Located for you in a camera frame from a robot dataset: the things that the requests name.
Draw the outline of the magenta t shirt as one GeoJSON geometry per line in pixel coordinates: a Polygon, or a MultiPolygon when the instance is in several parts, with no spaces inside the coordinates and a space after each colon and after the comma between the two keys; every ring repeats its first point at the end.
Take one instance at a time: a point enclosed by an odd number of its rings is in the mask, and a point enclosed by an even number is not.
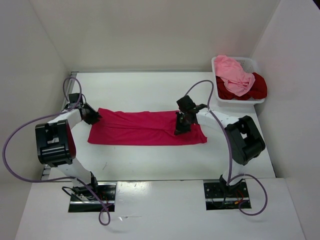
{"type": "Polygon", "coordinates": [[[99,122],[90,130],[87,142],[94,145],[186,146],[207,143],[197,124],[191,131],[175,135],[177,111],[123,112],[99,108],[99,122]]]}

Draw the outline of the light pink t shirt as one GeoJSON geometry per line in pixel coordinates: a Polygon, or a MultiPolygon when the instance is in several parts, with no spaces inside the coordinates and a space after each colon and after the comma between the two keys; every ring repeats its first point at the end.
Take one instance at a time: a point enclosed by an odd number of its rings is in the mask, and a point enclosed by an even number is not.
{"type": "Polygon", "coordinates": [[[247,73],[234,58],[218,55],[214,61],[215,75],[223,81],[224,87],[237,97],[247,94],[255,83],[255,76],[247,73]]]}

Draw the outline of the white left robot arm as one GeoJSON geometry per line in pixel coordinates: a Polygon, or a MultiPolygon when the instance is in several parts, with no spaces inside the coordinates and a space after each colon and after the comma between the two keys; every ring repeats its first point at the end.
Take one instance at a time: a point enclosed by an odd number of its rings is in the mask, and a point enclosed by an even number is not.
{"type": "Polygon", "coordinates": [[[35,127],[37,156],[40,163],[57,168],[73,183],[73,192],[88,200],[96,199],[100,187],[94,174],[85,169],[76,158],[76,144],[72,128],[84,121],[94,125],[102,116],[90,105],[77,106],[75,109],[65,108],[53,120],[38,124],[35,127]]]}

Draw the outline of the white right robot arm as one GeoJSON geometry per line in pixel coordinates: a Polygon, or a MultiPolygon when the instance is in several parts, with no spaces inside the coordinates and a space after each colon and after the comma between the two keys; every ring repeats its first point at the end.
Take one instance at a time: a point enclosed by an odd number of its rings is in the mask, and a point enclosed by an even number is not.
{"type": "Polygon", "coordinates": [[[219,191],[225,197],[237,191],[237,183],[245,176],[244,168],[250,160],[257,158],[266,148],[254,120],[245,115],[235,117],[215,110],[200,110],[176,113],[175,135],[191,131],[192,125],[206,126],[221,130],[225,136],[228,154],[228,170],[220,176],[219,191]]]}

